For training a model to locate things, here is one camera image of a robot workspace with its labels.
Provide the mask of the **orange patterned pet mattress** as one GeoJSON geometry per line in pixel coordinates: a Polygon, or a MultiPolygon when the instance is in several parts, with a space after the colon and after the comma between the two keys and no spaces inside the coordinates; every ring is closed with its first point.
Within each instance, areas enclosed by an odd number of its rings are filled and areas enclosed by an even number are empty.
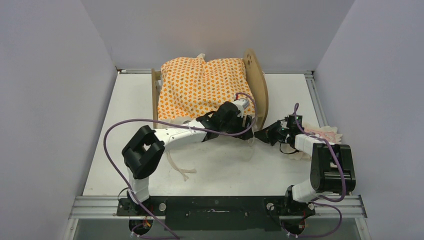
{"type": "Polygon", "coordinates": [[[177,57],[165,62],[160,71],[157,118],[163,122],[181,124],[216,111],[234,100],[236,93],[252,95],[241,58],[177,57]]]}

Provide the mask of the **wooden pet bed frame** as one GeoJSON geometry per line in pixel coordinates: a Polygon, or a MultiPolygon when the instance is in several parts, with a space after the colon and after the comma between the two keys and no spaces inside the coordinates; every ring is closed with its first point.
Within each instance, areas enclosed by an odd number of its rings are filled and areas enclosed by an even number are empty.
{"type": "MultiPolygon", "coordinates": [[[[250,87],[252,95],[250,95],[254,100],[255,104],[249,106],[248,115],[257,115],[257,120],[255,123],[256,129],[261,129],[265,123],[265,120],[268,116],[269,109],[269,97],[268,97],[268,87],[266,79],[263,73],[263,70],[260,66],[260,63],[255,55],[255,52],[252,49],[247,49],[243,57],[241,57],[245,65],[246,80],[248,86],[250,87]]],[[[159,103],[159,93],[163,84],[161,69],[151,70],[151,85],[152,85],[152,112],[153,118],[158,120],[158,103],[159,103]]],[[[236,96],[245,95],[237,92],[236,96]]]]}

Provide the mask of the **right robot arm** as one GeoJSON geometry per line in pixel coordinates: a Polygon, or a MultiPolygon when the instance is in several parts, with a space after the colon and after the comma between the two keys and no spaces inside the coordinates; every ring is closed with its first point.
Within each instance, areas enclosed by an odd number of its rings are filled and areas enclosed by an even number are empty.
{"type": "Polygon", "coordinates": [[[258,140],[266,144],[286,144],[294,153],[310,157],[309,177],[289,187],[291,195],[282,201],[283,209],[289,214],[297,213],[303,203],[317,199],[340,202],[356,187],[351,147],[331,143],[321,136],[306,132],[302,123],[301,115],[290,114],[254,133],[258,140]]]}

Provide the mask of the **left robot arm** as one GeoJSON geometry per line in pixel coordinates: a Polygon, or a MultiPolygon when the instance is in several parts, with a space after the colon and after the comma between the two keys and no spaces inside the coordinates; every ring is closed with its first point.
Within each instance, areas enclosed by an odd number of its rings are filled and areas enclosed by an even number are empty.
{"type": "Polygon", "coordinates": [[[130,175],[127,195],[131,199],[131,211],[136,215],[148,211],[149,177],[157,169],[165,152],[215,139],[220,133],[242,140],[253,138],[253,118],[244,114],[249,104],[246,98],[226,101],[216,111],[197,117],[181,128],[152,129],[148,125],[142,126],[121,152],[130,175]]]}

